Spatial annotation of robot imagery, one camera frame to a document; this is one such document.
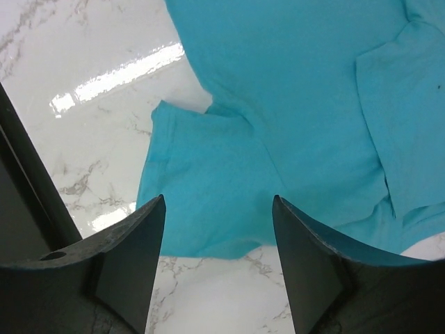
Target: t-shirt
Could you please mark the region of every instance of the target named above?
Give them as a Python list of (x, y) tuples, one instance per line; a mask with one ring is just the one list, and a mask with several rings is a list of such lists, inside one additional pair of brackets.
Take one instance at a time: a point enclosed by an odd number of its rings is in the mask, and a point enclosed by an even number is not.
[(444, 0), (166, 3), (213, 104), (153, 112), (162, 255), (274, 244), (275, 194), (395, 253), (445, 230)]

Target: glossy floor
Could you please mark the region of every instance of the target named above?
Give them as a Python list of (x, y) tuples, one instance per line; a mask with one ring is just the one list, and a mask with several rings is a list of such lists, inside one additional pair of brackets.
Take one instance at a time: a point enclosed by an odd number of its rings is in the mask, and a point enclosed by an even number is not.
[[(159, 100), (211, 103), (162, 0), (0, 0), (0, 81), (84, 237), (134, 210)], [(292, 332), (276, 248), (160, 259), (147, 333)]]

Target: black plastic part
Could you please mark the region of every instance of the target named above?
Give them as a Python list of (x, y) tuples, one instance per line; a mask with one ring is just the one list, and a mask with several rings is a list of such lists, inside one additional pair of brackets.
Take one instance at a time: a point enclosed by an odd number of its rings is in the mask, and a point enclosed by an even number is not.
[(0, 182), (0, 262), (82, 240), (1, 85)]
[(445, 261), (368, 246), (276, 197), (273, 222), (297, 334), (442, 334)]
[(0, 264), (0, 333), (143, 334), (164, 218), (161, 196), (41, 260)]

